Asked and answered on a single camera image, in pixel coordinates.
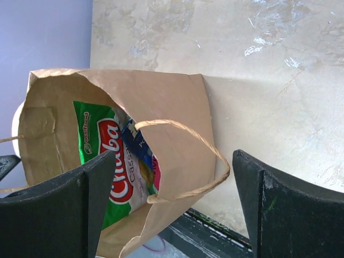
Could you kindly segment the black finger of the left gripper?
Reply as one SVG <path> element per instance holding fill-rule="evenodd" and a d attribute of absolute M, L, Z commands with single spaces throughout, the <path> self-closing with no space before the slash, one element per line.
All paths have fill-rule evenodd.
<path fill-rule="evenodd" d="M 20 162 L 21 159 L 16 155 L 0 156 L 0 181 Z"/>

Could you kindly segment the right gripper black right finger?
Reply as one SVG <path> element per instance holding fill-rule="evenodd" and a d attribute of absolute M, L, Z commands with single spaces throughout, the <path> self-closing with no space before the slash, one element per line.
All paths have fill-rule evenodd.
<path fill-rule="evenodd" d="M 343 257 L 343 193 L 242 150 L 232 166 L 254 257 Z"/>

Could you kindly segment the blue Kettle chips bag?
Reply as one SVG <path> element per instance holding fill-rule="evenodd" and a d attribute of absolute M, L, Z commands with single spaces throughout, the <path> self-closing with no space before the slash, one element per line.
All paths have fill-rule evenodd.
<path fill-rule="evenodd" d="M 135 121 L 133 119 L 128 120 L 121 130 L 121 135 L 125 145 L 143 165 L 143 168 L 140 169 L 140 171 L 147 183 L 147 188 L 151 188 L 155 177 L 152 164 L 153 154 L 141 131 L 135 128 Z"/>

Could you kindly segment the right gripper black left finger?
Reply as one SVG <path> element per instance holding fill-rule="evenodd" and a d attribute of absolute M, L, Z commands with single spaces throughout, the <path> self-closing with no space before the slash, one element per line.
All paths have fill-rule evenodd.
<path fill-rule="evenodd" d="M 95 257 L 104 167 L 85 163 L 1 198 L 1 257 Z"/>

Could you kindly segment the brown paper bag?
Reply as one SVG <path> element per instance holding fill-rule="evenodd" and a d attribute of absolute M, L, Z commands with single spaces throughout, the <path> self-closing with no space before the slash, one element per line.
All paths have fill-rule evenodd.
<path fill-rule="evenodd" d="M 160 172 L 157 194 L 101 230 L 96 256 L 126 257 L 222 183 L 201 75 L 139 70 L 42 69 L 29 76 L 19 116 L 24 190 L 81 165 L 73 102 L 114 106 L 135 121 Z M 8 195 L 17 192 L 9 190 Z"/>

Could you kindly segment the green Chuba snack bag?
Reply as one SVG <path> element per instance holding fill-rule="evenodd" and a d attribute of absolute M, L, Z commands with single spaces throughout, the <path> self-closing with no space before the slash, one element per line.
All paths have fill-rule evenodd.
<path fill-rule="evenodd" d="M 101 201 L 106 229 L 142 207 L 147 198 L 157 194 L 160 172 L 152 155 L 154 183 L 147 183 L 140 169 L 143 165 L 122 139 L 121 130 L 132 119 L 114 106 L 73 102 L 78 128 L 78 148 L 82 164 L 104 160 L 105 167 L 98 173 L 104 179 L 104 197 Z"/>

